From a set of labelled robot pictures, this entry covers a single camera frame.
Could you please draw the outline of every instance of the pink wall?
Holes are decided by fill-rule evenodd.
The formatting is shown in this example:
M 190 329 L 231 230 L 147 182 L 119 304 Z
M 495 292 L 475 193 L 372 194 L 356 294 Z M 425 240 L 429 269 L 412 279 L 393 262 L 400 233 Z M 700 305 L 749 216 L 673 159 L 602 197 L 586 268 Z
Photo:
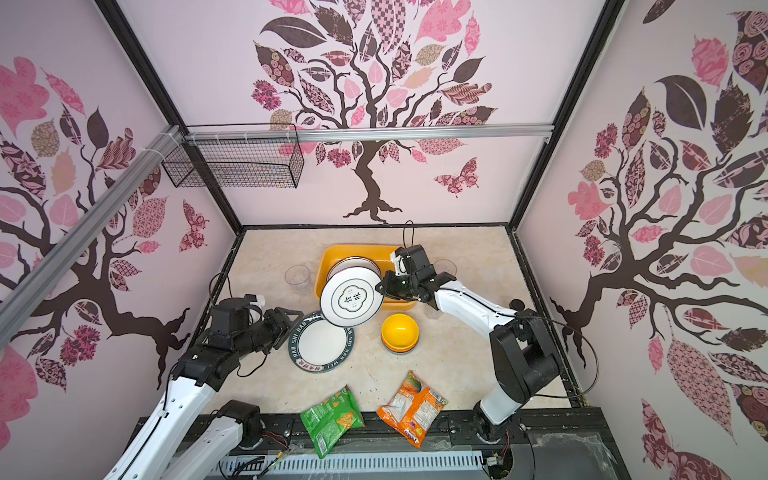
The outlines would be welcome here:
M 548 123 L 603 2 L 121 4 L 188 124 L 347 128 L 407 127 L 422 116 L 426 126 Z M 355 54 L 373 44 L 382 47 L 380 61 Z M 378 155 L 382 143 L 364 143 L 359 156 L 352 142 L 305 144 L 297 189 L 226 193 L 246 224 L 506 222 L 540 141 L 389 142 L 397 160 Z M 477 170 L 462 177 L 473 158 Z M 462 189 L 458 197 L 449 186 Z
M 91 2 L 4 5 L 0 30 L 5 297 L 166 122 Z M 108 470 L 161 394 L 232 240 L 205 189 L 149 176 L 0 352 L 4 477 Z
M 631 2 L 521 228 L 633 478 L 766 476 L 766 35 L 764 2 Z

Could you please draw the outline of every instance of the beige table surface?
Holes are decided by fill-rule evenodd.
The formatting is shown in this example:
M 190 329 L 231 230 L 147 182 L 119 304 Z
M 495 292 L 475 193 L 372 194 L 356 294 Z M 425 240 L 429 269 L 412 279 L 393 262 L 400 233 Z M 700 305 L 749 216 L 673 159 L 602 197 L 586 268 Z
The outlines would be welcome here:
M 339 243 L 402 244 L 400 228 L 346 228 L 314 230 L 251 230 L 237 254 L 230 280 L 235 296 L 257 293 L 266 307 L 282 306 L 310 313 L 319 309 L 314 288 L 304 295 L 286 284 L 285 271 L 305 264 L 314 279 L 326 248 Z M 518 267 L 504 227 L 418 228 L 415 243 L 424 246 L 431 262 L 448 259 L 456 276 L 470 290 L 507 305 L 519 298 L 526 306 L 531 297 Z M 227 288 L 221 299 L 227 298 Z M 407 355 L 395 355 L 381 342 L 381 325 L 392 312 L 379 312 L 355 328 L 349 358 L 329 372 L 310 373 L 291 362 L 286 345 L 272 352 L 265 365 L 247 378 L 231 374 L 208 404 L 206 412 L 230 399 L 253 403 L 261 412 L 301 412 L 348 385 L 363 411 L 372 411 L 395 394 L 409 369 L 449 401 L 447 409 L 471 409 L 488 394 L 496 380 L 488 337 L 443 314 L 428 319 L 417 304 L 406 312 L 419 324 L 419 344 Z M 259 365 L 262 353 L 242 360 L 243 372 Z M 541 393 L 565 395 L 559 378 Z M 527 408 L 567 408 L 567 400 L 534 397 Z

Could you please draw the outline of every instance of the plate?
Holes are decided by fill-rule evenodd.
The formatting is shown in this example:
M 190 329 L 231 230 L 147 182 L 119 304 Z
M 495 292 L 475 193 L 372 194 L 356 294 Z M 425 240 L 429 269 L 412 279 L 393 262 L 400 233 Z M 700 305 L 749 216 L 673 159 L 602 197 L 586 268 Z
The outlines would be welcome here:
M 326 281 L 331 280 L 332 276 L 336 275 L 338 272 L 344 269 L 350 268 L 351 266 L 364 266 L 368 270 L 375 272 L 377 275 L 379 275 L 379 277 L 382 275 L 381 269 L 373 260 L 367 259 L 365 257 L 347 257 L 334 265 L 331 270 L 328 270 Z
M 381 309 L 384 296 L 376 291 L 381 277 L 364 266 L 351 266 L 332 276 L 320 294 L 320 311 L 333 325 L 358 326 Z
M 329 323 L 321 312 L 311 313 L 296 325 L 288 339 L 288 353 L 300 369 L 327 372 L 346 360 L 355 332 Z

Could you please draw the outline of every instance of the silver metal bar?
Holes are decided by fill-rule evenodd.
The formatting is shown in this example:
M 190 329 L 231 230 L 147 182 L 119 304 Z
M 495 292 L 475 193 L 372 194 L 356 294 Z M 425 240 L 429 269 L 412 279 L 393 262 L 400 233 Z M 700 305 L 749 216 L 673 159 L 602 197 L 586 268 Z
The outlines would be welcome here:
M 480 137 L 548 137 L 551 124 L 491 124 L 445 127 L 342 128 L 299 130 L 299 142 L 419 140 L 422 138 L 480 138 Z M 293 129 L 261 131 L 200 131 L 187 135 L 187 141 L 243 140 L 256 138 L 286 138 L 292 140 Z
M 183 136 L 178 127 L 168 126 L 139 153 L 114 185 L 97 200 L 43 261 L 27 275 L 2 303 L 0 310 L 0 349 L 21 328 L 38 304 L 69 271 L 88 244 L 101 232 L 139 184 L 160 164 L 164 157 L 178 147 Z

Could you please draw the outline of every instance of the green snack bag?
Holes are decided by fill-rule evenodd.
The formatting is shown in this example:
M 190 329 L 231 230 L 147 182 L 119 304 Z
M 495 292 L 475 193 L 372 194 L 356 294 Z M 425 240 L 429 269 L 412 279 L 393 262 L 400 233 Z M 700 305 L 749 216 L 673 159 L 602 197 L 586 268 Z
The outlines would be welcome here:
M 302 412 L 301 421 L 320 458 L 328 455 L 344 432 L 366 426 L 357 401 L 347 386 L 323 403 Z

